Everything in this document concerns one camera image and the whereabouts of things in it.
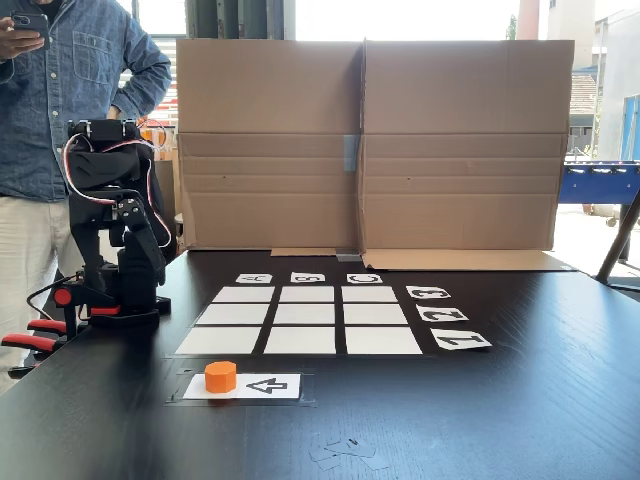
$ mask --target cardboard box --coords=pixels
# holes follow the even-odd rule
[[[416,250],[549,250],[572,59],[572,42],[366,42],[365,261],[421,269],[435,257]]]
[[[362,45],[178,41],[185,237],[354,248]]]
[[[181,40],[178,55],[189,248],[359,246],[388,269],[561,268],[540,250],[552,245],[572,42],[363,53]]]

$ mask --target sky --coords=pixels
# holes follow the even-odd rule
[[[503,40],[519,5],[519,0],[296,0],[296,38]],[[548,5],[541,0],[541,38],[546,38]],[[596,19],[634,7],[640,8],[640,0],[596,0]]]

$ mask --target blue machine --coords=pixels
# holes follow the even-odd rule
[[[631,205],[640,190],[640,162],[567,162],[560,203]]]

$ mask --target table surface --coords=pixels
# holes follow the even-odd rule
[[[226,357],[240,371],[313,375],[315,403],[171,403],[182,369],[211,360],[173,353],[220,288],[265,272],[282,286],[293,271],[335,284],[365,272],[335,257],[267,252],[176,260],[160,291],[173,313],[157,331],[88,330],[0,397],[0,477],[640,478],[640,304],[577,272],[385,272],[396,292],[447,289],[493,347],[447,352],[416,335],[433,354]],[[374,472],[342,456],[322,472],[311,437],[336,429],[375,445],[391,467]]]

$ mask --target denim shirt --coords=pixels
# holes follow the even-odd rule
[[[0,0],[0,18],[42,14],[30,0]],[[70,120],[153,111],[171,84],[171,61],[116,0],[63,0],[51,47],[0,64],[0,195],[64,200],[60,154]],[[118,88],[120,74],[131,81]]]

